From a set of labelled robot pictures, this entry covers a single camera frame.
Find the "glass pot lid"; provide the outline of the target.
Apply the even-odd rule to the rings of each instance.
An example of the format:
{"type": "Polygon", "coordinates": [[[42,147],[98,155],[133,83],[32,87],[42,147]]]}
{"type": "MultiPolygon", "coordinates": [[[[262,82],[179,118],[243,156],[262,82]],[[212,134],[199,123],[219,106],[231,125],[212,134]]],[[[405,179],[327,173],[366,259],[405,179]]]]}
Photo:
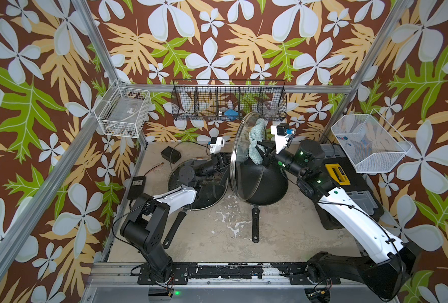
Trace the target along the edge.
{"type": "Polygon", "coordinates": [[[195,200],[182,208],[204,210],[218,203],[228,189],[229,168],[211,169],[212,161],[204,158],[186,160],[172,170],[168,178],[168,190],[185,185],[196,190],[195,200]]]}
{"type": "Polygon", "coordinates": [[[242,201],[254,195],[263,175],[263,166],[256,165],[249,156],[249,134],[258,119],[259,114],[256,112],[250,112],[243,118],[231,154],[230,184],[235,196],[242,201]]]}

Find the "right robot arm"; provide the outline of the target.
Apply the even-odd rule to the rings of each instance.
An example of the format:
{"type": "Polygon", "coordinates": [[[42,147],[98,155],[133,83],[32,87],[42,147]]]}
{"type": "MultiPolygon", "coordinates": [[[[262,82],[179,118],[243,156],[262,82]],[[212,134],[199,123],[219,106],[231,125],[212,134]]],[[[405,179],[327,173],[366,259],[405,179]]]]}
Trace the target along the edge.
{"type": "Polygon", "coordinates": [[[325,153],[318,142],[304,140],[292,154],[287,148],[294,132],[288,125],[282,123],[271,127],[274,141],[265,140],[266,125],[266,121],[259,118],[249,134],[261,163],[277,166],[279,172],[294,175],[300,192],[332,215],[366,252],[361,257],[319,252],[308,261],[309,280],[317,284],[332,278],[353,280],[366,285],[384,302],[394,299],[412,277],[421,249],[388,232],[349,197],[322,167],[325,153]]]}

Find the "green microfibre cloth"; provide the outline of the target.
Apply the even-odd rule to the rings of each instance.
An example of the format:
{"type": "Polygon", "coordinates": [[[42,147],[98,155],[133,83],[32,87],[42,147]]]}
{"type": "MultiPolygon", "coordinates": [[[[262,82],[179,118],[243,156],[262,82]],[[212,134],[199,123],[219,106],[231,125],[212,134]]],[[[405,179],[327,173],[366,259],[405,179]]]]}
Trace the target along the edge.
{"type": "Polygon", "coordinates": [[[255,165],[260,165],[263,163],[263,158],[260,151],[264,151],[264,148],[262,146],[258,145],[258,142],[261,142],[264,140],[264,133],[267,123],[264,119],[259,118],[255,125],[251,128],[249,131],[249,147],[248,147],[248,155],[249,158],[253,161],[255,165]]]}

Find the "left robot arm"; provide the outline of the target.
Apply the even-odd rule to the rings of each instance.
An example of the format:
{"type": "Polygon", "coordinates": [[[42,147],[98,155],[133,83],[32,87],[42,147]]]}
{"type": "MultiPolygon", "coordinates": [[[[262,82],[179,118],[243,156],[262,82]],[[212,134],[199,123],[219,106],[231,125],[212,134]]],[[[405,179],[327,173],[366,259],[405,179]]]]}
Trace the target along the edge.
{"type": "Polygon", "coordinates": [[[187,211],[205,210],[217,204],[228,189],[230,154],[223,137],[211,138],[207,159],[186,160],[172,169],[167,193],[140,194],[124,215],[120,234],[145,259],[142,270],[155,284],[173,278],[173,260],[166,250],[187,211]]]}

